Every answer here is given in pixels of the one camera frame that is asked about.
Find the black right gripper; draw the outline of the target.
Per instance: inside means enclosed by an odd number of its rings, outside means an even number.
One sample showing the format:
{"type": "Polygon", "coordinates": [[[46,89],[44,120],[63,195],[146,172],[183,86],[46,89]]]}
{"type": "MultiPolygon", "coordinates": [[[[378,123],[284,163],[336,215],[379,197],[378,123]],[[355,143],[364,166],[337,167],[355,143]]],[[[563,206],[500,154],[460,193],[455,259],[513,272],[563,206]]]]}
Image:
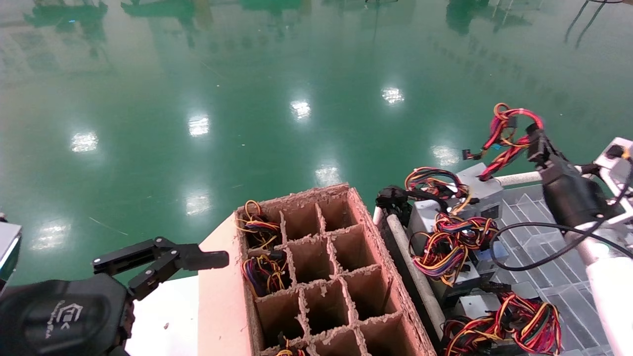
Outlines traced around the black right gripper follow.
{"type": "Polygon", "coordinates": [[[538,124],[529,125],[525,131],[529,141],[526,157],[536,171],[541,170],[545,204],[554,221],[577,227],[607,216],[608,205],[601,187],[569,164],[538,124]]]}

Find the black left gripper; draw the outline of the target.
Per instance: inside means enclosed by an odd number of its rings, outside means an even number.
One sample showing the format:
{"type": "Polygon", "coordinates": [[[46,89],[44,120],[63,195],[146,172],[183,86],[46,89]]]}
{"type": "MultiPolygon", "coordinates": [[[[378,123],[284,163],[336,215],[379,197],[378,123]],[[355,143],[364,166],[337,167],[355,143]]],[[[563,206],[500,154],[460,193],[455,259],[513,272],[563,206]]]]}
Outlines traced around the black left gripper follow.
{"type": "Polygon", "coordinates": [[[0,303],[3,356],[125,356],[134,307],[105,274],[7,288],[0,303]]]}

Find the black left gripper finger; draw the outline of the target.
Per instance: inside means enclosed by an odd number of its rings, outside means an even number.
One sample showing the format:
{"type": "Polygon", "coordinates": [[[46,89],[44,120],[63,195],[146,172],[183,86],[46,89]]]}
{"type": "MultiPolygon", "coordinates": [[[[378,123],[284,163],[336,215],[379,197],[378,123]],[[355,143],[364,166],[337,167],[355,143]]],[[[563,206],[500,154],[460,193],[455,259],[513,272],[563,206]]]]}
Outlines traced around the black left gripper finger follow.
{"type": "Polygon", "coordinates": [[[196,244],[176,244],[165,237],[156,237],[97,257],[92,267],[95,274],[110,276],[145,267],[128,283],[131,296],[141,301],[181,269],[220,269],[229,262],[226,251],[203,252],[196,244]]]}

